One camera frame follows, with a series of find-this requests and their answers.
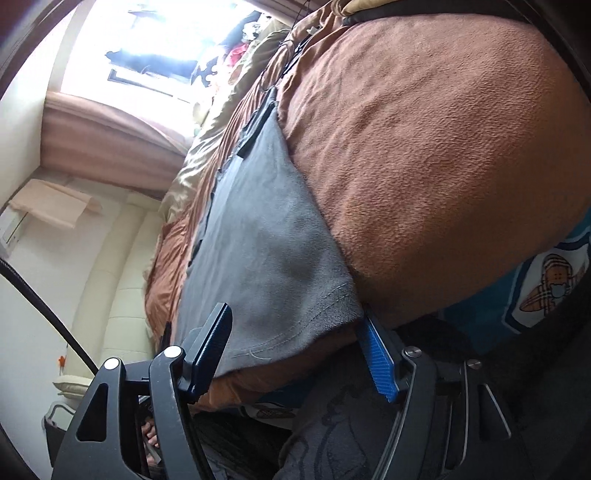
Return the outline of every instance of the tan comforter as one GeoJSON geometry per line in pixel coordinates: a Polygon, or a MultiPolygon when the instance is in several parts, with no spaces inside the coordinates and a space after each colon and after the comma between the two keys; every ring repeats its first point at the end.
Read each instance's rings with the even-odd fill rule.
{"type": "MultiPolygon", "coordinates": [[[[591,109],[543,36],[477,15],[323,28],[280,83],[280,123],[362,301],[389,326],[467,298],[561,240],[591,205],[591,109]]],[[[241,102],[195,202],[165,226],[146,307],[176,315],[213,173],[288,56],[241,102]]],[[[214,380],[201,408],[256,400],[304,375],[352,332],[299,358],[214,380]]]]}

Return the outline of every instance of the red object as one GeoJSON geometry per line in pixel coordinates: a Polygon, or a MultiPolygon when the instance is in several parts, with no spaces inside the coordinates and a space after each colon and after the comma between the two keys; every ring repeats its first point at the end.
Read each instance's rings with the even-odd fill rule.
{"type": "Polygon", "coordinates": [[[240,60],[242,56],[245,54],[245,52],[248,50],[248,45],[248,43],[240,43],[239,45],[231,49],[230,53],[226,57],[224,65],[227,65],[228,67],[233,67],[236,63],[238,63],[238,60],[240,60]]]}

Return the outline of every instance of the pink curtain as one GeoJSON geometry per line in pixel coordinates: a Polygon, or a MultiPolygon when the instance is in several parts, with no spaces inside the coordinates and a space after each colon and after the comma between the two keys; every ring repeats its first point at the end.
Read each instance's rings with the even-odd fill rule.
{"type": "Polygon", "coordinates": [[[286,25],[292,26],[308,14],[318,10],[326,2],[306,0],[248,0],[248,3],[262,12],[266,12],[286,25]]]}
{"type": "Polygon", "coordinates": [[[161,197],[183,166],[190,140],[117,108],[48,92],[41,166],[161,197]]]}

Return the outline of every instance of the black cord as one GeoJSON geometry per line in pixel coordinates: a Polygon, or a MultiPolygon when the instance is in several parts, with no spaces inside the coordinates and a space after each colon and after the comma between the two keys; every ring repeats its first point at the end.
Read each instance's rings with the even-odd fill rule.
{"type": "Polygon", "coordinates": [[[0,258],[0,275],[6,278],[10,284],[16,288],[20,294],[25,297],[31,305],[33,305],[41,315],[43,315],[49,323],[57,330],[57,333],[70,345],[78,354],[80,359],[86,364],[93,375],[99,371],[92,358],[82,348],[66,326],[61,322],[55,313],[45,304],[39,295],[29,286],[27,282],[14,270],[3,258],[0,258]]]}
{"type": "Polygon", "coordinates": [[[308,6],[306,7],[306,10],[308,10],[308,13],[310,13],[310,1],[311,0],[306,0],[304,3],[301,4],[300,9],[297,11],[297,15],[295,16],[294,24],[291,26],[292,30],[294,29],[294,27],[296,26],[296,23],[298,23],[298,20],[300,19],[301,9],[304,8],[306,6],[306,4],[308,4],[308,6]]]}

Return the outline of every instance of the white wall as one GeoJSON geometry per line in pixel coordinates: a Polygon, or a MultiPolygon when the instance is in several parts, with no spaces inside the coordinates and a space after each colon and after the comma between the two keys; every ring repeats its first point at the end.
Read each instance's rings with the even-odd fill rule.
{"type": "MultiPolygon", "coordinates": [[[[32,219],[8,259],[68,328],[127,194],[86,180],[69,186],[97,198],[103,213],[84,212],[72,231],[32,219]]],[[[66,344],[53,327],[0,277],[0,423],[41,480],[51,477],[41,419],[53,401],[63,399],[51,381],[65,353],[66,344]]]]}
{"type": "Polygon", "coordinates": [[[62,38],[60,47],[56,54],[56,60],[53,63],[53,69],[49,78],[47,89],[51,92],[61,92],[61,83],[64,80],[66,67],[70,61],[72,49],[78,39],[78,35],[84,26],[88,14],[94,6],[96,0],[84,0],[72,13],[72,18],[68,23],[66,32],[62,38]]]}
{"type": "Polygon", "coordinates": [[[0,208],[39,166],[47,84],[71,17],[39,44],[0,99],[0,208]]]}

